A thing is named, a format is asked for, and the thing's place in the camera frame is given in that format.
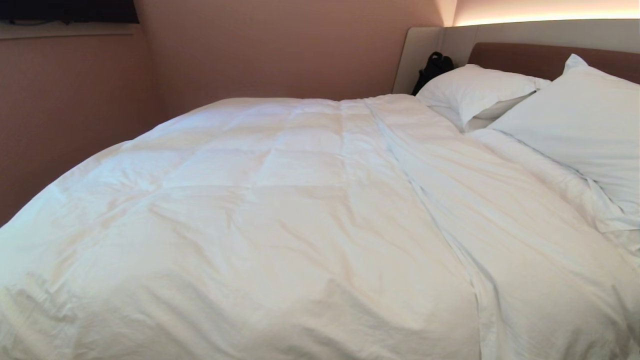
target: bed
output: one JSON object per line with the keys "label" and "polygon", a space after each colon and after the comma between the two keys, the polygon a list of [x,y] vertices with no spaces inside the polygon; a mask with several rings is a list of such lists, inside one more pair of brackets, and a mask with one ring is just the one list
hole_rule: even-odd
{"label": "bed", "polygon": [[[553,80],[572,53],[640,78],[589,49],[470,62]],[[0,229],[0,359],[639,359],[635,235],[508,145],[407,95],[194,110]]]}

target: beige wall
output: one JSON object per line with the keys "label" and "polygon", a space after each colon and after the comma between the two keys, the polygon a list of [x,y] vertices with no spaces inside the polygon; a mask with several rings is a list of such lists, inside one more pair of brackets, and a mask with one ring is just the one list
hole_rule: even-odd
{"label": "beige wall", "polygon": [[443,0],[139,0],[171,115],[227,97],[391,92],[406,32]]}
{"label": "beige wall", "polygon": [[454,25],[639,17],[639,0],[458,0]]}
{"label": "beige wall", "polygon": [[140,31],[0,40],[0,225],[73,166],[167,118]]}

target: headboard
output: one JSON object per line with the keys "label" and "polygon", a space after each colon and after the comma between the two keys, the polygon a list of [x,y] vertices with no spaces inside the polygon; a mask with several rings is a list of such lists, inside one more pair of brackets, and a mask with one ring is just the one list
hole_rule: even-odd
{"label": "headboard", "polygon": [[468,63],[555,80],[562,75],[571,54],[577,54],[596,69],[640,84],[640,54],[620,51],[481,42],[474,46]]}

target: duvet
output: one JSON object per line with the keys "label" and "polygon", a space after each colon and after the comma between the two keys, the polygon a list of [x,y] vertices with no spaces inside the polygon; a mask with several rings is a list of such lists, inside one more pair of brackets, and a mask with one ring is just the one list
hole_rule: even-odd
{"label": "duvet", "polygon": [[232,99],[0,229],[0,359],[637,359],[633,264],[413,97]]}

